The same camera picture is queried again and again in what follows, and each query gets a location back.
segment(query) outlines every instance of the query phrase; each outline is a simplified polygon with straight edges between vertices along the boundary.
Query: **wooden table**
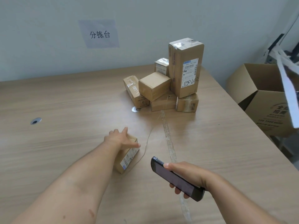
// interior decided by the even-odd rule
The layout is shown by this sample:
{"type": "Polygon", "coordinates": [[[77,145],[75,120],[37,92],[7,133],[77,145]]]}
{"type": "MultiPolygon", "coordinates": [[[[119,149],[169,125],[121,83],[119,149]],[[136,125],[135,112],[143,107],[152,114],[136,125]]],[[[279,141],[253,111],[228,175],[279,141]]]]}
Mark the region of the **wooden table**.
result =
{"type": "MultiPolygon", "coordinates": [[[[97,223],[185,223],[179,197],[152,172],[150,159],[170,155],[160,111],[133,113],[123,78],[152,65],[0,83],[0,217],[9,223],[69,165],[112,129],[129,127],[147,150],[131,171],[113,173],[97,223]],[[42,121],[30,125],[32,119],[42,121]]],[[[299,172],[202,70],[196,113],[166,110],[178,161],[215,171],[274,216],[299,220],[299,172]]],[[[188,200],[193,223],[224,223],[209,193],[188,200]]]]}

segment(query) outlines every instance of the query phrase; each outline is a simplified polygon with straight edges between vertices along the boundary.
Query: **tall cardboard box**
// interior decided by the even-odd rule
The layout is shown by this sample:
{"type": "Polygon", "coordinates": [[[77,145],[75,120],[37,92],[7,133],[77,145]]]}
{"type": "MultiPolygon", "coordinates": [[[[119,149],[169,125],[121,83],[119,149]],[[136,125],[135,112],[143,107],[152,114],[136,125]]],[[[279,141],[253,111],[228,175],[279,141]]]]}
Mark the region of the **tall cardboard box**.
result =
{"type": "MultiPolygon", "coordinates": [[[[288,72],[295,89],[299,76],[288,72]]],[[[266,134],[288,137],[291,123],[280,73],[275,64],[242,64],[226,81],[227,93],[266,134]]]]}
{"type": "Polygon", "coordinates": [[[139,91],[150,101],[169,91],[170,78],[160,72],[154,72],[139,80],[139,91]]]}
{"type": "MultiPolygon", "coordinates": [[[[133,142],[138,142],[137,138],[130,134],[128,134],[128,138],[133,142]]],[[[114,169],[121,174],[124,173],[138,151],[139,148],[120,150],[114,160],[114,169]]]]}
{"type": "Polygon", "coordinates": [[[196,93],[186,97],[177,98],[176,110],[178,112],[196,112],[198,102],[199,99],[196,93]]]}
{"type": "Polygon", "coordinates": [[[158,71],[162,73],[163,75],[166,75],[169,77],[169,60],[166,58],[161,58],[157,61],[155,61],[155,69],[154,71],[158,71]]]}
{"type": "Polygon", "coordinates": [[[138,90],[138,79],[135,75],[126,77],[123,79],[123,82],[136,108],[142,108],[150,104],[150,101],[140,94],[138,90]]]}
{"type": "Polygon", "coordinates": [[[197,92],[203,53],[204,44],[191,38],[169,43],[170,89],[178,98],[197,92]]]}
{"type": "Polygon", "coordinates": [[[151,110],[152,112],[154,112],[154,111],[161,111],[167,109],[175,109],[176,99],[177,96],[173,92],[168,91],[166,94],[162,95],[158,99],[151,101],[150,103],[151,110]]]}

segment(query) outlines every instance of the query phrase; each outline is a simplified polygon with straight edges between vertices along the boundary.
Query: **open cardboard box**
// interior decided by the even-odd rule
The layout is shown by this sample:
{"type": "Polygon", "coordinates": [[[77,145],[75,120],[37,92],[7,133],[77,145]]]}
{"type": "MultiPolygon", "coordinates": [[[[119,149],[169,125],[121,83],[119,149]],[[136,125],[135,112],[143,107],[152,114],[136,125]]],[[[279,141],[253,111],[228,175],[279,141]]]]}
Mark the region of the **open cardboard box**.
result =
{"type": "MultiPolygon", "coordinates": [[[[299,76],[288,71],[296,91],[299,76]]],[[[280,72],[274,64],[242,64],[226,81],[227,93],[266,135],[288,137],[293,128],[280,72]]]]}

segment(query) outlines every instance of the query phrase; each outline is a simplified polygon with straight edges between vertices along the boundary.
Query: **smartphone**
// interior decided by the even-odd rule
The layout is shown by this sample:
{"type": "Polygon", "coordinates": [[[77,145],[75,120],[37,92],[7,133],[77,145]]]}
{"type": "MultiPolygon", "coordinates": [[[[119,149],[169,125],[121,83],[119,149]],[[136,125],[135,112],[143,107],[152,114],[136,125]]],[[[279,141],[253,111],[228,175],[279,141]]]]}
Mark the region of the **smartphone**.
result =
{"type": "Polygon", "coordinates": [[[180,189],[182,192],[190,196],[195,201],[200,201],[204,197],[204,188],[197,187],[190,182],[186,181],[182,177],[178,176],[173,171],[166,170],[163,167],[163,162],[157,157],[153,157],[150,165],[152,170],[158,174],[160,177],[164,178],[169,183],[173,184],[176,188],[180,189]]]}

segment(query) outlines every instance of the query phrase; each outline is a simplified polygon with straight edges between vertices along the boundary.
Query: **cardboard box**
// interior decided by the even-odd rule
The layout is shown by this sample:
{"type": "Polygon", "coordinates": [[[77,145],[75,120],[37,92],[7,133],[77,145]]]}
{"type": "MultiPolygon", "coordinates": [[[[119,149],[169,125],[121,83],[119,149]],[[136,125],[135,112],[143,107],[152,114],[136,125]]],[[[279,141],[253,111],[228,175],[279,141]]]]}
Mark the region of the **cardboard box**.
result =
{"type": "Polygon", "coordinates": [[[142,108],[150,104],[150,101],[140,94],[138,79],[135,75],[123,79],[123,82],[136,108],[142,108]]]}
{"type": "Polygon", "coordinates": [[[169,91],[170,78],[160,72],[154,72],[139,80],[140,94],[150,101],[161,97],[169,91]]]}
{"type": "Polygon", "coordinates": [[[191,94],[183,98],[177,98],[176,110],[178,112],[196,112],[198,106],[197,93],[191,94]]]}
{"type": "Polygon", "coordinates": [[[178,98],[197,92],[204,44],[191,38],[170,42],[170,89],[178,98]]]}
{"type": "Polygon", "coordinates": [[[155,62],[154,71],[160,72],[163,75],[169,77],[169,60],[166,58],[161,58],[155,62]]]}
{"type": "MultiPolygon", "coordinates": [[[[299,77],[288,75],[298,91],[299,77]]],[[[227,79],[226,89],[266,135],[288,137],[296,131],[277,65],[242,64],[227,79]]]]}
{"type": "Polygon", "coordinates": [[[151,110],[152,112],[154,112],[160,110],[175,109],[176,99],[177,96],[173,92],[168,91],[166,94],[162,95],[158,99],[151,101],[151,110]]]}
{"type": "MultiPolygon", "coordinates": [[[[133,142],[138,142],[137,138],[130,134],[128,134],[128,138],[133,142]]],[[[120,150],[114,160],[114,169],[121,174],[124,173],[138,151],[139,148],[120,150]]]]}

